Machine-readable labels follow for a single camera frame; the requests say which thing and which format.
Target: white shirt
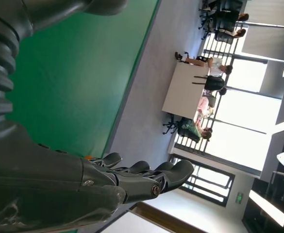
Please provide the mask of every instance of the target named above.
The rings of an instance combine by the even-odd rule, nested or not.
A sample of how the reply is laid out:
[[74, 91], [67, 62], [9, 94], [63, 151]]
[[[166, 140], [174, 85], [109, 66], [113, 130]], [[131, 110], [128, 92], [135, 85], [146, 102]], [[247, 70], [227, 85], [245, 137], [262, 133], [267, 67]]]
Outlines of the white shirt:
[[220, 58], [213, 57], [213, 62], [211, 63], [210, 75], [211, 76], [221, 76], [223, 71], [220, 70], [222, 65], [223, 60]]
[[235, 36], [235, 35], [238, 34], [235, 30], [233, 30], [233, 32], [230, 32], [230, 31], [227, 31], [227, 30], [225, 30], [225, 29], [218, 29], [218, 31], [220, 32], [220, 33], [226, 33], [226, 34], [230, 35], [230, 36]]

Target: gray floor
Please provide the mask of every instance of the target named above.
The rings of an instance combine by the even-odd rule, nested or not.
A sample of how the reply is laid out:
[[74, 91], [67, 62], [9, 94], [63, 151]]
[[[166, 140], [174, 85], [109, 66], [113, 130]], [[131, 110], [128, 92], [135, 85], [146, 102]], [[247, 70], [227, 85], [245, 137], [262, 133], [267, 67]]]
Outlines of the gray floor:
[[[162, 1], [111, 146], [111, 151], [122, 156], [120, 166], [145, 160], [156, 168], [168, 160], [171, 135], [162, 135], [167, 115], [161, 109], [177, 64], [174, 53], [187, 51], [196, 56], [200, 47], [199, 3]], [[119, 209], [114, 217], [128, 207]], [[94, 233], [104, 224], [79, 232]]]

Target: pink shirt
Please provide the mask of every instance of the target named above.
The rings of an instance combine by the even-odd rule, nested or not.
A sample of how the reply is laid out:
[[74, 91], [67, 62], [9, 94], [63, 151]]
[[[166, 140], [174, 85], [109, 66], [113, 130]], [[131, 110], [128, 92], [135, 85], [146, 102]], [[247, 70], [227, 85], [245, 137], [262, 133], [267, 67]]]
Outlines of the pink shirt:
[[198, 111], [202, 113], [203, 115], [206, 115], [208, 112], [208, 108], [209, 106], [209, 100], [205, 97], [201, 97], [200, 101], [198, 104]]

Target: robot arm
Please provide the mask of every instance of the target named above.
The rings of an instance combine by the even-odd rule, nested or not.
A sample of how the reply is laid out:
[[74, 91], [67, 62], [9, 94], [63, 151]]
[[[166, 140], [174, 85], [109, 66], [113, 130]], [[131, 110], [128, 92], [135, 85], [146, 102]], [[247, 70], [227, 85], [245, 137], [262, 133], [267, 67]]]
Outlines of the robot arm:
[[21, 125], [6, 120], [12, 103], [9, 75], [19, 43], [77, 12], [113, 15], [126, 0], [0, 0], [0, 233], [60, 232], [104, 221], [119, 205], [156, 198], [181, 186], [190, 162], [146, 162], [112, 167], [113, 155], [88, 161], [34, 143]]

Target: metal screw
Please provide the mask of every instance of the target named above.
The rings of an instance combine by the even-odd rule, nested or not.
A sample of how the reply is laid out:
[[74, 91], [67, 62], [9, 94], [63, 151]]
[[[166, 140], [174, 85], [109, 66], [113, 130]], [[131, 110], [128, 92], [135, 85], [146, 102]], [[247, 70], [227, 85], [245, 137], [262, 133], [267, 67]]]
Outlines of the metal screw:
[[160, 194], [160, 187], [158, 184], [155, 184], [152, 187], [152, 195], [158, 197]]
[[91, 180], [88, 180], [88, 181], [85, 181], [82, 186], [91, 186], [93, 185], [94, 182], [94, 181], [91, 181]]

